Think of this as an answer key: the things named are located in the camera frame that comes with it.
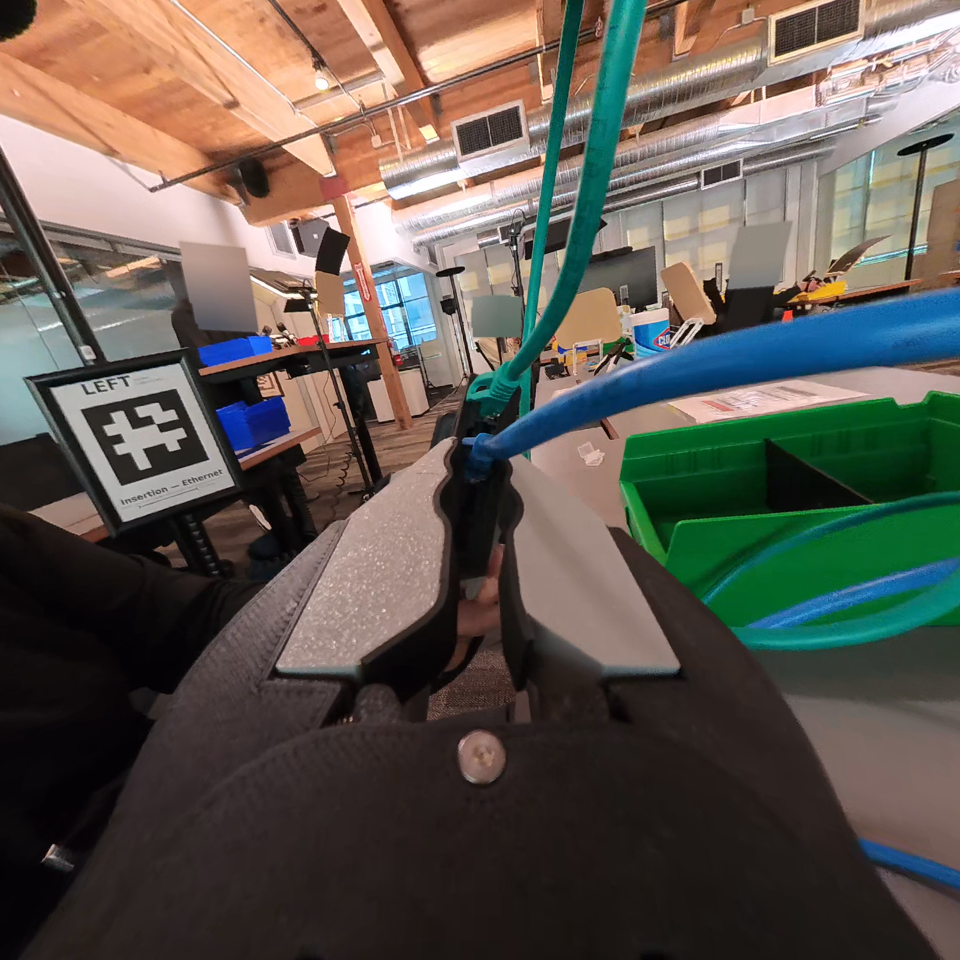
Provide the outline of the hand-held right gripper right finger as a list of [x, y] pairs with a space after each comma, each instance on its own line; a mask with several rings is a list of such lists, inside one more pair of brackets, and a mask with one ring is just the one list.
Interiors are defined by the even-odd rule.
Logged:
[[500, 616], [514, 686], [602, 687], [680, 663], [610, 529], [525, 458], [504, 487]]

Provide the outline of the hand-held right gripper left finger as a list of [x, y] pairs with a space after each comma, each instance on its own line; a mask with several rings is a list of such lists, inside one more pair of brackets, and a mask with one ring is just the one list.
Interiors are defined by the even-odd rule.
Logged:
[[459, 588], [442, 496], [456, 447], [440, 441], [345, 522], [285, 638], [280, 677], [382, 685], [405, 702], [448, 664]]

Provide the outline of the black network switch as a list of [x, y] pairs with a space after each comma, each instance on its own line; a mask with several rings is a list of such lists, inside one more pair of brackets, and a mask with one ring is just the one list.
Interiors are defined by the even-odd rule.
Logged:
[[450, 464], [453, 469], [453, 548], [462, 591], [471, 591], [486, 577], [493, 548], [499, 543], [503, 503], [509, 489], [512, 467], [498, 461], [478, 481], [467, 475], [473, 451], [468, 439], [479, 434], [496, 435], [514, 423], [520, 414], [517, 391], [500, 414], [482, 417], [477, 401], [464, 400], [454, 422], [454, 446]]

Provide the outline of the green plastic bin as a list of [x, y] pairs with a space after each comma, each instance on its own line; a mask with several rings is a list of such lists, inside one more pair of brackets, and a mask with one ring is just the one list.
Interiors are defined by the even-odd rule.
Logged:
[[[827, 627], [958, 572], [958, 395], [834, 406], [628, 438], [632, 537], [731, 629]], [[873, 501], [771, 512], [764, 440]]]

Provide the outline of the person's left hand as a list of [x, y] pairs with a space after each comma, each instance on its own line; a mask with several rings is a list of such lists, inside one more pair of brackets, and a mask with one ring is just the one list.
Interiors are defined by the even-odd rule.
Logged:
[[499, 575], [504, 546], [493, 547], [484, 577], [473, 594], [462, 598], [458, 605], [457, 641], [446, 669], [456, 669], [466, 660], [473, 641], [483, 639], [497, 630], [500, 624]]

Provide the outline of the blue storage bin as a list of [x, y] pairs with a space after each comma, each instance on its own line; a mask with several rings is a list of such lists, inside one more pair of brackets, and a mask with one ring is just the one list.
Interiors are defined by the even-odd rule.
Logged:
[[234, 452], [255, 450], [286, 435], [291, 429], [284, 399], [280, 396], [248, 404], [237, 401], [215, 411]]
[[268, 335], [255, 335], [213, 342], [197, 349], [198, 360], [206, 368], [234, 364], [271, 354], [274, 345]]

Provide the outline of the disinfecting wipes canister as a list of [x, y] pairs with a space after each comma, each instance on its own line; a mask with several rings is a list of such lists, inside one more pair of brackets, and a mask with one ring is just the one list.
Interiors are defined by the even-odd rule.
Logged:
[[670, 350], [672, 333], [668, 308], [633, 313], [629, 317], [628, 327], [635, 359], [647, 359]]

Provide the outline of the black bin divider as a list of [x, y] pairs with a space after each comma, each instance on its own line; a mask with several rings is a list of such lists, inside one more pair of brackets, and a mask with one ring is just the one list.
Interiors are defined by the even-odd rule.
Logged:
[[765, 504], [771, 513], [872, 506], [874, 501], [831, 474], [764, 439]]

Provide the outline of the black monitor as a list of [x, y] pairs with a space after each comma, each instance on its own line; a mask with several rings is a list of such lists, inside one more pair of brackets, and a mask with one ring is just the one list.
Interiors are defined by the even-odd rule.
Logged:
[[659, 269], [655, 246], [621, 246], [594, 254], [583, 278], [583, 289], [605, 287], [619, 306], [634, 311], [660, 303]]

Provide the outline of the printed paper sheet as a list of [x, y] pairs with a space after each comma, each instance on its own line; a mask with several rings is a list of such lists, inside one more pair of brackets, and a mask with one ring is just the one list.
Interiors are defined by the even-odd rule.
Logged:
[[707, 425], [859, 401], [866, 396], [861, 390], [793, 379], [674, 399], [667, 406], [693, 424]]

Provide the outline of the framed marker sign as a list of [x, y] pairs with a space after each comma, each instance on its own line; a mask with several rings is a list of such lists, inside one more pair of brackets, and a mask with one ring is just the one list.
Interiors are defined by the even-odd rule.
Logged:
[[189, 570], [222, 575], [201, 510], [237, 497], [242, 470], [185, 350], [25, 383], [112, 538], [152, 527]]

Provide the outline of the black floor lamp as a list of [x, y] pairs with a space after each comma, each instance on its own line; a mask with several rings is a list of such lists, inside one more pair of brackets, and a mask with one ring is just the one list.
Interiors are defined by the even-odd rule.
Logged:
[[911, 208], [908, 243], [906, 246], [906, 260], [903, 274], [903, 282], [905, 283], [908, 283], [912, 280], [922, 198], [927, 174], [928, 156], [930, 151], [944, 146], [952, 139], [954, 139], [954, 135], [952, 133], [933, 135], [918, 140], [897, 152], [897, 156], [900, 158], [917, 158], [914, 198]]

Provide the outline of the silver ventilation duct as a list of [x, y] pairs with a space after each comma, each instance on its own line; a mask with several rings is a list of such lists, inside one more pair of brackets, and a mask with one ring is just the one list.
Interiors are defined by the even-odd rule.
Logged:
[[[943, 85], [958, 64], [958, 8], [926, 20], [882, 19], [864, 8], [863, 29], [776, 52], [778, 18], [747, 38], [650, 71], [629, 84], [609, 191], [781, 153], [884, 119], [929, 78]], [[380, 166], [390, 198], [411, 204], [394, 227], [414, 247], [484, 231], [514, 210], [535, 215], [546, 174], [551, 111], [511, 102], [451, 124], [449, 138]]]

